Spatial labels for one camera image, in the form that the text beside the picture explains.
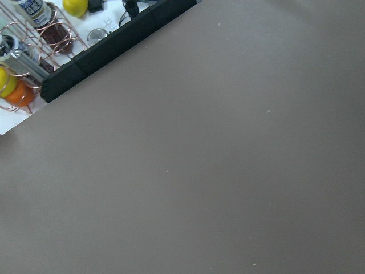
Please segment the orange fruit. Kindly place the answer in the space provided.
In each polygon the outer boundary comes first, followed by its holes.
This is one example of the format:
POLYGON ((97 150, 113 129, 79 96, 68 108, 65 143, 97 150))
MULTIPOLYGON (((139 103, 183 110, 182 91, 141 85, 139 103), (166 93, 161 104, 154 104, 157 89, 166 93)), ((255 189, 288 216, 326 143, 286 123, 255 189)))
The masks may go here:
POLYGON ((19 81, 13 92, 5 97, 5 100, 13 106, 21 108, 29 105, 34 100, 34 93, 27 84, 19 81))

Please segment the yellow lemon near rack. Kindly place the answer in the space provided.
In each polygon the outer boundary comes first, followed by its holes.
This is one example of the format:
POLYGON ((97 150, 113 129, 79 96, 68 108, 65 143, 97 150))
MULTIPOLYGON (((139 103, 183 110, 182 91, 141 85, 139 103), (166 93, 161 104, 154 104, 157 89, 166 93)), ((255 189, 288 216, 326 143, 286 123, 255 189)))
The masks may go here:
POLYGON ((17 87, 18 79, 11 75, 4 67, 1 67, 1 97, 9 96, 17 87))

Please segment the silver can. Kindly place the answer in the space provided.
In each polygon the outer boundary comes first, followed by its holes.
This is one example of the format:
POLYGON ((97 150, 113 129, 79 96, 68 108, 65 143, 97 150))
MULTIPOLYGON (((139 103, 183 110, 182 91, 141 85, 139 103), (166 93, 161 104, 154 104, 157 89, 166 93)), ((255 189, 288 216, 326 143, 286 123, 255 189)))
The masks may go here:
POLYGON ((42 83, 50 74, 23 51, 13 51, 10 53, 10 59, 13 62, 12 70, 17 73, 17 75, 30 75, 35 80, 42 83))

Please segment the white label bottle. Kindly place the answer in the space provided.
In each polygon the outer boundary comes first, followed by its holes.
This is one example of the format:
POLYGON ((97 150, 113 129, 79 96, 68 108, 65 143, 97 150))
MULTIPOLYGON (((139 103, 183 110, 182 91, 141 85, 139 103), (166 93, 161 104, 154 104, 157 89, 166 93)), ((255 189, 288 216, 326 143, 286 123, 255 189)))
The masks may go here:
POLYGON ((52 20, 52 10, 44 1, 15 1, 15 8, 36 29, 46 26, 52 20))

